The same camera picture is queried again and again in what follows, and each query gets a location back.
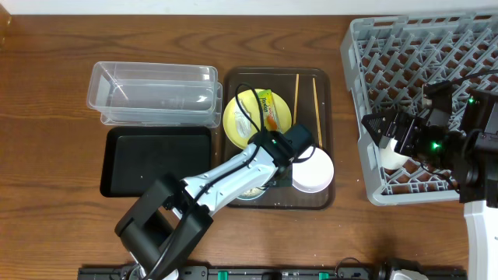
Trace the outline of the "light blue bowl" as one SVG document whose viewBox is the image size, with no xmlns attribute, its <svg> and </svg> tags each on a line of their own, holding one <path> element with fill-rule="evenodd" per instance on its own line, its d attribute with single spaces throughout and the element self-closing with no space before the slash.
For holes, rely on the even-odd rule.
<svg viewBox="0 0 498 280">
<path fill-rule="evenodd" d="M 242 201 L 250 201 L 256 198 L 261 197 L 267 190 L 267 187 L 255 187 L 248 191 L 245 191 L 243 194 L 239 195 L 237 199 Z"/>
</svg>

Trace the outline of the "white plastic cup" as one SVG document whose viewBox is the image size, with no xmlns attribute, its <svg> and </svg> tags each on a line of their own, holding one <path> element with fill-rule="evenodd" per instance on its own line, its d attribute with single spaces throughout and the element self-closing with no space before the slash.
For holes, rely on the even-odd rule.
<svg viewBox="0 0 498 280">
<path fill-rule="evenodd" d="M 391 138 L 385 148 L 380 149 L 381 166 L 388 170 L 397 170 L 409 160 L 408 156 L 404 156 L 395 152 L 397 141 Z"/>
</svg>

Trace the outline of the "green snack wrapper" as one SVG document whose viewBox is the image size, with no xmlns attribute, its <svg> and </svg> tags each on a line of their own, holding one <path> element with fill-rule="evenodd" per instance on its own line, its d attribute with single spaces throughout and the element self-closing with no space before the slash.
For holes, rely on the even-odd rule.
<svg viewBox="0 0 498 280">
<path fill-rule="evenodd" d="M 258 91 L 258 98 L 263 111 L 265 127 L 269 131 L 281 131 L 274 93 L 270 89 Z"/>
</svg>

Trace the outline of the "white tissue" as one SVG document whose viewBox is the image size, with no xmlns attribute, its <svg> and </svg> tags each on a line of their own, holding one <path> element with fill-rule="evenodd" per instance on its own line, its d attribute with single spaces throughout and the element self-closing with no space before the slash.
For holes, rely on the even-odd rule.
<svg viewBox="0 0 498 280">
<path fill-rule="evenodd" d="M 233 117 L 237 134 L 241 138 L 249 139 L 252 132 L 251 114 L 247 111 L 242 99 L 239 99 L 239 103 L 235 103 Z"/>
</svg>

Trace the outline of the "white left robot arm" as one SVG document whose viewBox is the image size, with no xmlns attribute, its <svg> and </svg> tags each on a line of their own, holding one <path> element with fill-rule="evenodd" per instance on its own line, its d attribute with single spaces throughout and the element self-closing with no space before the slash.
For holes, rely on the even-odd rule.
<svg viewBox="0 0 498 280">
<path fill-rule="evenodd" d="M 213 223 L 213 216 L 244 192 L 286 172 L 314 146 L 301 124 L 269 131 L 263 120 L 248 146 L 216 168 L 178 180 L 167 174 L 149 187 L 115 227 L 142 279 L 165 279 L 189 257 Z"/>
</svg>

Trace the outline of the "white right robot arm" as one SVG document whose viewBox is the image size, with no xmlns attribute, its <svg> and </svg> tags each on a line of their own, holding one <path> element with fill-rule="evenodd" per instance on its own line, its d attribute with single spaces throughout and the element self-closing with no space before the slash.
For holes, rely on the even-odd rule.
<svg viewBox="0 0 498 280">
<path fill-rule="evenodd" d="M 492 71 L 426 84 L 423 100 L 430 109 L 426 117 L 390 109 L 361 120 L 378 148 L 395 141 L 395 153 L 429 164 L 436 175 L 450 171 L 444 179 L 457 184 L 464 205 L 470 279 L 497 277 L 497 93 L 472 89 L 459 129 L 452 131 L 447 123 L 455 86 L 484 75 Z"/>
</svg>

